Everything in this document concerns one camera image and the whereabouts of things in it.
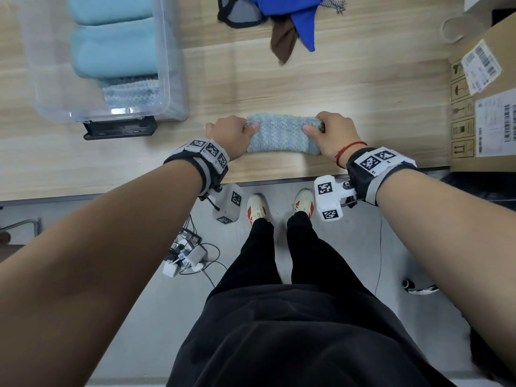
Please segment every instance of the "shoe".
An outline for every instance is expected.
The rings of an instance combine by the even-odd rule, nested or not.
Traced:
[[[308,218],[311,219],[314,214],[314,194],[309,189],[302,189],[293,201],[293,212],[305,212],[308,214]]]
[[[251,226],[253,222],[258,219],[267,220],[267,209],[265,208],[267,203],[265,198],[261,194],[253,194],[247,200],[247,219]]]

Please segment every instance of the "hand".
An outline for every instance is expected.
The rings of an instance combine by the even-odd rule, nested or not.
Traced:
[[[335,162],[335,156],[342,148],[356,141],[362,141],[351,118],[327,111],[319,112],[316,118],[324,124],[325,132],[321,132],[312,125],[303,126],[303,132],[319,145],[321,153],[332,162]],[[349,157],[364,147],[365,145],[357,144],[348,148],[341,156],[339,165],[346,167]]]
[[[219,118],[213,123],[206,124],[206,135],[224,148],[229,160],[242,156],[251,142],[251,137],[260,128],[258,122],[246,127],[247,120],[238,116]]]

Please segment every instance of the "clear plastic storage bin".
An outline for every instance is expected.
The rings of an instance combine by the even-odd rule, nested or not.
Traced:
[[[152,118],[154,121],[153,116],[158,120],[179,121],[188,117],[175,0],[152,0],[158,98],[149,106],[125,108],[109,108],[97,81],[80,78],[72,69],[70,34],[77,24],[69,17],[67,0],[14,1],[22,26],[34,107],[41,116],[58,123],[82,122],[87,128],[88,125],[108,125],[113,121],[124,128],[123,125],[130,124],[130,120],[135,120],[137,125],[138,120],[142,119]]]

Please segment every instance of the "black shirt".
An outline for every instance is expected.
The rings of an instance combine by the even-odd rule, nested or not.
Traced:
[[[262,285],[214,295],[167,386],[453,386],[394,313],[354,289]]]

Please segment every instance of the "blue cloth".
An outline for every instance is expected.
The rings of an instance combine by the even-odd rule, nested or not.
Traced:
[[[99,81],[107,107],[151,107],[159,95],[158,76],[126,77]]]
[[[79,77],[104,80],[156,75],[154,19],[79,26],[70,34],[72,67]]]
[[[265,16],[290,14],[299,38],[315,51],[315,12],[323,0],[251,0]]]
[[[303,116],[280,116],[258,113],[247,118],[247,124],[260,123],[260,129],[251,137],[247,152],[289,151],[319,155],[320,149],[310,137],[303,133],[303,125],[314,125],[322,129],[317,118]]]
[[[97,26],[152,16],[152,0],[67,0],[68,14],[77,24]]]

